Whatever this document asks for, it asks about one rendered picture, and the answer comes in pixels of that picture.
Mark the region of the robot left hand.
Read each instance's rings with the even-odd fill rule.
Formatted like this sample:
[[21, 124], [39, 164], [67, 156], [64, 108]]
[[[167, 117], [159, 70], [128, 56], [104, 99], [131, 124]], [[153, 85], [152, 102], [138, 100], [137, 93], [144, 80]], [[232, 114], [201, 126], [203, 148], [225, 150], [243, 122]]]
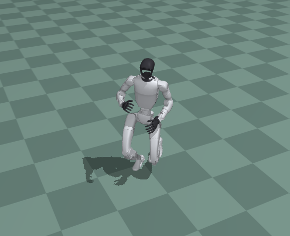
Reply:
[[149, 131], [147, 131], [147, 132], [149, 132], [149, 134], [153, 133], [155, 131], [155, 129], [157, 128], [158, 124], [160, 123], [160, 120], [158, 119], [158, 117], [159, 116], [156, 116], [154, 119], [148, 120], [148, 122], [151, 121], [151, 124], [149, 124], [149, 125], [147, 125], [145, 127], [151, 126], [151, 127], [149, 127], [149, 128], [146, 129], [146, 130], [149, 130], [150, 129]]

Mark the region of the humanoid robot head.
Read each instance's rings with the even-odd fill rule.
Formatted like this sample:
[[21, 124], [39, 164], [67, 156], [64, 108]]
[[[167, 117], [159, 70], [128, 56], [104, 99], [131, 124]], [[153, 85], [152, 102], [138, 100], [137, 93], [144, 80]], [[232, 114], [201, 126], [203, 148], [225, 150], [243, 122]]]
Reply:
[[[141, 72], [141, 76], [144, 77], [144, 79], [141, 77], [141, 79], [145, 82], [150, 82], [152, 81], [149, 80], [149, 78], [153, 78], [155, 79], [154, 76], [152, 76], [152, 73], [153, 73], [153, 70], [154, 70], [154, 66], [155, 66], [155, 63], [152, 59], [150, 58], [146, 58], [144, 59], [142, 62], [141, 62], [141, 65], [140, 65], [140, 72]], [[148, 70], [148, 71], [151, 71], [151, 72], [142, 72], [142, 70]]]

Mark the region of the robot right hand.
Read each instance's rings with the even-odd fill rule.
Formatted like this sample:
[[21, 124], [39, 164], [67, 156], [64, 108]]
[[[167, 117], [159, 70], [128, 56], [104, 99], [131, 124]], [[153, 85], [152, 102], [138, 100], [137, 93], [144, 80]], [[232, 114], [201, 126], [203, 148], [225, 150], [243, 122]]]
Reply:
[[[133, 104], [129, 103], [129, 102], [132, 102], [132, 101], [133, 101], [133, 100], [128, 100], [127, 102], [123, 102], [123, 103], [122, 103], [122, 108], [123, 108], [124, 111], [128, 112], [126, 109], [128, 109], [128, 110], [131, 111], [131, 109], [129, 109], [129, 108], [127, 108], [127, 107], [130, 107], [130, 108], [133, 109], [133, 107], [129, 106], [129, 104], [130, 104], [130, 105], [133, 105]], [[133, 105], [133, 106], [134, 106], [134, 105]], [[129, 113], [129, 112], [128, 112], [128, 113]]]

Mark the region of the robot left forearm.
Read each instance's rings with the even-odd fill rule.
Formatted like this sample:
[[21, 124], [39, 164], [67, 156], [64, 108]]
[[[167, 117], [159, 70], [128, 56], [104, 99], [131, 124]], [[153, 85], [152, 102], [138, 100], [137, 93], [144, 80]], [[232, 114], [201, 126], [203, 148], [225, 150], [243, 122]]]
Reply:
[[167, 113], [170, 112], [170, 110], [172, 109], [172, 106], [173, 106], [173, 101], [170, 101], [168, 106], [164, 106], [162, 108], [161, 112], [157, 115], [159, 116], [158, 119], [160, 120], [160, 122], [165, 119], [165, 116], [167, 115]]

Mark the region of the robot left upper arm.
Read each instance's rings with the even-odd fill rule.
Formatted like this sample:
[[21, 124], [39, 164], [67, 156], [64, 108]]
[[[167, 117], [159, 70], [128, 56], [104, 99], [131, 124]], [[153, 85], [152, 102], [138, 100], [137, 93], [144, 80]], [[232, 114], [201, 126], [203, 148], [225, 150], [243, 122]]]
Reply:
[[159, 91], [162, 92], [164, 98], [166, 100], [164, 100], [164, 106], [168, 106], [169, 102], [170, 101], [173, 101], [172, 100], [172, 97], [171, 97], [171, 93], [170, 93], [170, 90], [169, 90], [169, 85], [166, 81], [161, 81], [161, 80], [158, 80], [158, 89]]

